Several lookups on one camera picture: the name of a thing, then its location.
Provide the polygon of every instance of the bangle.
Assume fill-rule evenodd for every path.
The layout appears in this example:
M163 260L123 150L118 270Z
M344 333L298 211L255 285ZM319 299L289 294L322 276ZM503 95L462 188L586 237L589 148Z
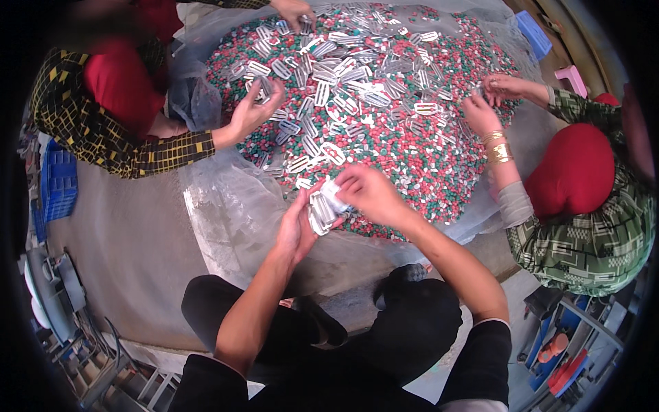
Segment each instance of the bangle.
M486 146L488 143L492 143L498 138L505 138L505 134L503 133L503 130L495 130L491 131L489 133L486 133L483 136L483 146Z
M515 159L513 157L513 152L510 151L510 145L508 143L501 143L488 149L487 154L488 163L493 165L499 165Z

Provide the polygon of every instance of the blue plastic crate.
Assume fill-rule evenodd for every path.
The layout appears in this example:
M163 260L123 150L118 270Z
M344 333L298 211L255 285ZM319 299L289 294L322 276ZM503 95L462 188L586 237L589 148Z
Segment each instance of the blue plastic crate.
M34 224L34 231L37 235L39 243L45 242L47 233L45 231L45 223L43 222L43 213L37 205L37 200L30 201L30 212L32 213L32 223Z
M76 158L54 140L43 154L41 196L43 222L65 218L73 213L78 198Z
M529 40L536 59L540 60L547 56L549 50L552 49L552 43L538 23L531 17L528 11L521 11L515 16L517 17L517 25L520 31L522 31L522 34Z

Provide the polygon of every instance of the person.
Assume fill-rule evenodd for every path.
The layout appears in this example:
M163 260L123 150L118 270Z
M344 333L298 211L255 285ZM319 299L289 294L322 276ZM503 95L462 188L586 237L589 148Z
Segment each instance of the person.
M306 206L320 186L302 189L245 291L211 275L189 283L181 310L213 358L188 357L170 412L436 410L402 386L449 350L462 324L460 299L474 326L438 405L446 411L507 410L508 306L492 273L411 209L378 170L351 165L335 182L342 201L404 233L444 281L413 281L426 272L421 265L392 271L376 288L381 311L371 329L346 343L343 327L322 309L279 305L295 266L317 238ZM313 346L323 342L340 346ZM246 379L266 385L251 400Z
M298 17L315 19L303 0L206 2L256 9L270 4L298 31ZM72 13L75 24L71 25L80 26L85 36L61 36L71 47L54 47L47 52L29 101L37 128L79 160L131 179L170 171L242 141L285 100L283 85L275 80L267 103L254 104L255 95L248 94L227 126L188 131L184 124L162 113L167 90L165 56L172 35L183 27L174 0L136 0L135 6L122 4L122 0L79 4ZM101 29L94 32L97 25L105 27L106 16L115 16L111 12L126 8L155 35L143 40L141 33L108 38ZM115 33L127 24L125 20L106 31ZM256 92L258 85L252 88Z
M501 216L517 263L542 285L595 297L631 282L656 233L654 164L639 103L629 85L622 106L495 74L462 108L483 138ZM550 141L522 184L490 105L528 99L571 123Z

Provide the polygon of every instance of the black shoe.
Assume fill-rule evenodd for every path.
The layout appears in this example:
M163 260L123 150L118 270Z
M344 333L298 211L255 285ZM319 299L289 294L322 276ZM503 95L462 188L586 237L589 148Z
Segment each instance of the black shoe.
M376 308L384 310L384 293L388 289L394 289L403 282L418 282L428 277L428 271L421 263L412 263L394 269L389 276L384 278L373 292L373 304Z
M313 318L319 329L319 336L323 336L322 332L327 335L327 341L319 341L317 344L328 344L334 347L343 345L348 340L348 332L345 328L322 307L318 306L309 296L296 297L291 305L291 309Z

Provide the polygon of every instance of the plastic sheet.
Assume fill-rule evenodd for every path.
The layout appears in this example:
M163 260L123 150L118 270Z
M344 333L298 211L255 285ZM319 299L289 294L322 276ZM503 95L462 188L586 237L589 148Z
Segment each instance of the plastic sheet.
M438 10L441 16L466 12L477 17L482 30L491 32L494 41L515 60L523 77L532 80L540 78L538 63L532 57L530 45L517 29L512 11L500 0L451 0L442 3L401 0L397 4L427 5ZM274 13L271 7L263 7L255 11L222 9L209 14L186 31L185 46L176 53L174 69L177 65L184 67L189 59L197 63L205 62L230 28ZM454 19L445 17L439 23L421 20L413 24L408 23L407 19L399 20L404 21L412 32L439 30L444 34L460 36ZM553 135L553 123L548 114L538 108L542 113L533 108L523 109L529 104L520 107L510 128L511 145L518 158L518 153L525 151L522 146L526 143L524 136L515 137L518 133L516 127L520 134L526 134L525 128L535 136L547 134L544 140ZM535 113L537 118L527 122L525 117L529 113ZM538 133L539 125L546 130ZM288 203L282 197L281 187L234 148L180 169L179 179L192 227L209 271L239 287L246 287L273 245L281 216L287 209ZM439 223L438 228L456 241L466 243L476 233L501 227L501 219L496 218L498 206L488 194L488 189L486 179L481 179L463 217L451 225ZM298 281L297 293L332 294L382 276L397 266L414 262L426 260L412 244L331 231L316 243L306 262L299 266L301 273L294 277L294 281Z

